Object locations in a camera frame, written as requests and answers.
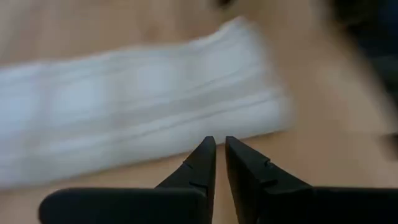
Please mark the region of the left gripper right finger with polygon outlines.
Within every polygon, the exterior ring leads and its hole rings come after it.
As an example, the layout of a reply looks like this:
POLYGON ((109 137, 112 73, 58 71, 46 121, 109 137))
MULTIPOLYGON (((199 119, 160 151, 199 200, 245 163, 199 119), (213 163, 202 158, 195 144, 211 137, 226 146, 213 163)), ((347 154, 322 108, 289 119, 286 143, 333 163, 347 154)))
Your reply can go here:
POLYGON ((312 186, 232 136, 226 165, 239 224, 398 224, 398 189, 312 186))

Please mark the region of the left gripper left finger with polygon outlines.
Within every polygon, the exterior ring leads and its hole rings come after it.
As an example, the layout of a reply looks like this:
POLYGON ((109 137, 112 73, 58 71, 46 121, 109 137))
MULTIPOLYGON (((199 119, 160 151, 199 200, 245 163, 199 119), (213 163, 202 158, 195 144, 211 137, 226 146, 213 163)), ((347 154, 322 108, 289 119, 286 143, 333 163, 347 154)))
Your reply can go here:
POLYGON ((68 188, 46 196, 40 224, 211 224, 216 143, 207 136, 151 189, 68 188))

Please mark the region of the white plaid towel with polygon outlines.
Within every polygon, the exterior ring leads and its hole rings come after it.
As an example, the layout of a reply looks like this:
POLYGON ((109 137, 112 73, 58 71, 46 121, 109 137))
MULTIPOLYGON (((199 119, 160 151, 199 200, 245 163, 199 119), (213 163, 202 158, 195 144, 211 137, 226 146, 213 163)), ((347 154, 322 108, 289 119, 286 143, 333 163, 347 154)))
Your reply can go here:
POLYGON ((285 129, 290 101, 253 23, 183 44, 0 67, 0 189, 285 129))

